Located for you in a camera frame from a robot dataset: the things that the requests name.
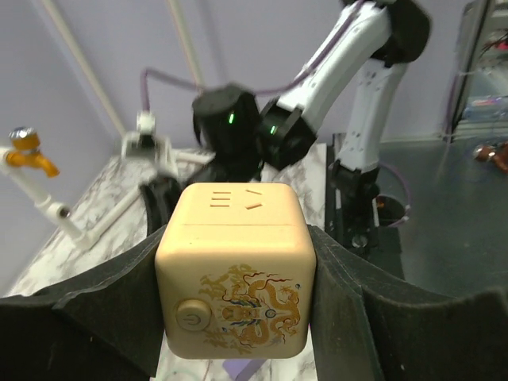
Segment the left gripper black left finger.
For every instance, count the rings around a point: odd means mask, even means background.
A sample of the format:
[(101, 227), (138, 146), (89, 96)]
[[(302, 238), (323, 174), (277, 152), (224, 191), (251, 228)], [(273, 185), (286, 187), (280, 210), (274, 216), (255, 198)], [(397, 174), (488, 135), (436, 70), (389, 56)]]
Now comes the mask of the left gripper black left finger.
[(1, 300), (3, 380), (149, 380), (164, 323), (155, 254), (164, 231), (77, 276)]

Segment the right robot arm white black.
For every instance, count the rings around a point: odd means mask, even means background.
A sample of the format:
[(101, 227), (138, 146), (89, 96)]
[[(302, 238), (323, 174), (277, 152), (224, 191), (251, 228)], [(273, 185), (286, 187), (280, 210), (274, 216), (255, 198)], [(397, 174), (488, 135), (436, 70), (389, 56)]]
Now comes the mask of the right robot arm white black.
[(380, 143), (408, 66), (424, 52), (431, 18), (416, 1), (347, 1), (329, 35), (287, 85), (252, 90), (238, 83), (198, 87), (195, 139), (212, 159), (189, 181), (245, 182), (264, 166), (302, 160), (330, 110), (348, 102), (329, 169), (337, 201), (334, 236), (349, 248), (377, 241)]

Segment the beige cube socket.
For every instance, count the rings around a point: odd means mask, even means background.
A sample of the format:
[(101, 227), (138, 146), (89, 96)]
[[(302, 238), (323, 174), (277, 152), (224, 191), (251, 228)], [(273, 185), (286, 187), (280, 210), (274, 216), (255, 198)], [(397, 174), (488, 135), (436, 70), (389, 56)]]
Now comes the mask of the beige cube socket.
[(298, 355), (316, 263), (292, 187), (190, 185), (155, 256), (168, 347), (192, 360)]

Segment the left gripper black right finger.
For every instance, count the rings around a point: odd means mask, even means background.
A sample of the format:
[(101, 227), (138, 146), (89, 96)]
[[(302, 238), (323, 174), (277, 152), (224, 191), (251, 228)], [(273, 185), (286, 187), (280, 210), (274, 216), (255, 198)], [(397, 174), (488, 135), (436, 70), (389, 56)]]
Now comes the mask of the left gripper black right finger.
[(320, 380), (504, 380), (507, 290), (453, 298), (367, 262), (316, 226), (310, 332)]

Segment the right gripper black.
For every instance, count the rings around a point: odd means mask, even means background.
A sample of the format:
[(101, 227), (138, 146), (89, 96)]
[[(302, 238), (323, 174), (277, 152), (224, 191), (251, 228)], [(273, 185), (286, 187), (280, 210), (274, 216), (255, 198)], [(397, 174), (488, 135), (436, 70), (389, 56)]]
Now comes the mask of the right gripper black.
[[(190, 183), (248, 183), (261, 180), (264, 161), (258, 152), (256, 130), (260, 113), (254, 94), (236, 83), (206, 90), (192, 103), (194, 135), (214, 154)], [(171, 176), (155, 176), (140, 185), (147, 234), (166, 225), (182, 187)]]

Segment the purple USB power strip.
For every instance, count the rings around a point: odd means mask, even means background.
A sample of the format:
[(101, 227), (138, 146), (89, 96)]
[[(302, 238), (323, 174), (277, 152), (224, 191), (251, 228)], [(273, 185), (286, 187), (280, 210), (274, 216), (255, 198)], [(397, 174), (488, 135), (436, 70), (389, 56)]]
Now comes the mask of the purple USB power strip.
[(234, 381), (248, 381), (255, 375), (266, 360), (262, 359), (231, 359), (225, 360), (223, 369), (229, 378)]

